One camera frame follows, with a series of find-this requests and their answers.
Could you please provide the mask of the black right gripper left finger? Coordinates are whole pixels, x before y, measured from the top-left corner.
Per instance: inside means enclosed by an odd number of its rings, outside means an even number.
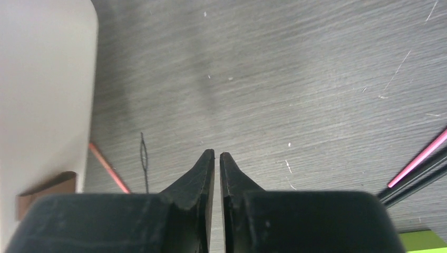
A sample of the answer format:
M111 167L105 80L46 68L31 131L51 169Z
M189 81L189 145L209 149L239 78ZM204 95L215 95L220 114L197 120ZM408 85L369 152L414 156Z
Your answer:
M208 252L215 153L159 193L54 194L40 198L7 252Z

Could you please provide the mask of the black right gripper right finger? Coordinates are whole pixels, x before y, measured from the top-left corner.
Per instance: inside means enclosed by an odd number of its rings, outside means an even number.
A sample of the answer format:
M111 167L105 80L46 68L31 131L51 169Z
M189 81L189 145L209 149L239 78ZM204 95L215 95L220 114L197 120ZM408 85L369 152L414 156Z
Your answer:
M404 252L385 207L361 191L267 191L220 155L226 252Z

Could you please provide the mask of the pink lip pencil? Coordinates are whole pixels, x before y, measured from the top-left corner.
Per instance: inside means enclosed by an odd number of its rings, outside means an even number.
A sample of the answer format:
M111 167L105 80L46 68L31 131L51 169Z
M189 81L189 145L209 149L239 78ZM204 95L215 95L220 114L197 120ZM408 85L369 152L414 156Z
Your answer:
M89 150L92 152L92 154L96 157L98 162L101 164L101 166L107 171L109 176L113 179L113 181L116 183L116 185L127 194L131 193L130 188L124 183L122 178L119 176L119 174L116 172L113 166L107 161L107 159L103 156L99 148L93 143L89 143Z

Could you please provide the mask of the pink eyebrow brush comb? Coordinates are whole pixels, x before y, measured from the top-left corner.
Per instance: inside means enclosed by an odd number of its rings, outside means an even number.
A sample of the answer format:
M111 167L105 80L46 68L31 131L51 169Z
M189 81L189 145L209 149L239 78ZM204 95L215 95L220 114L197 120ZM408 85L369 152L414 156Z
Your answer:
M387 185L388 188L394 187L407 174L422 163L431 153L446 141L446 130L444 130L434 141L432 141L420 154L418 154L397 176L395 176Z

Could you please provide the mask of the white drawer organizer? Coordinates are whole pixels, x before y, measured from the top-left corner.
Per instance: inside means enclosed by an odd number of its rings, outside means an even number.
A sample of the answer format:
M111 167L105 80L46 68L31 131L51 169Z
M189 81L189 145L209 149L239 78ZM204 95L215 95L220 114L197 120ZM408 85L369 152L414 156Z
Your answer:
M91 1L1 1L1 247L17 196L63 171L83 191L98 47Z

